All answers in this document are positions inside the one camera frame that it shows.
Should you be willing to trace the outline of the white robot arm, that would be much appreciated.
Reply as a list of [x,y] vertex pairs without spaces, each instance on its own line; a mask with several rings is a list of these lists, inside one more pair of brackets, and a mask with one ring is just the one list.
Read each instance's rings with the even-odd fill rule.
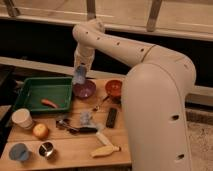
[[108,35],[99,19],[74,26],[77,64],[99,50],[128,65],[122,111],[132,171],[193,171],[185,98],[196,69],[189,57],[168,48]]

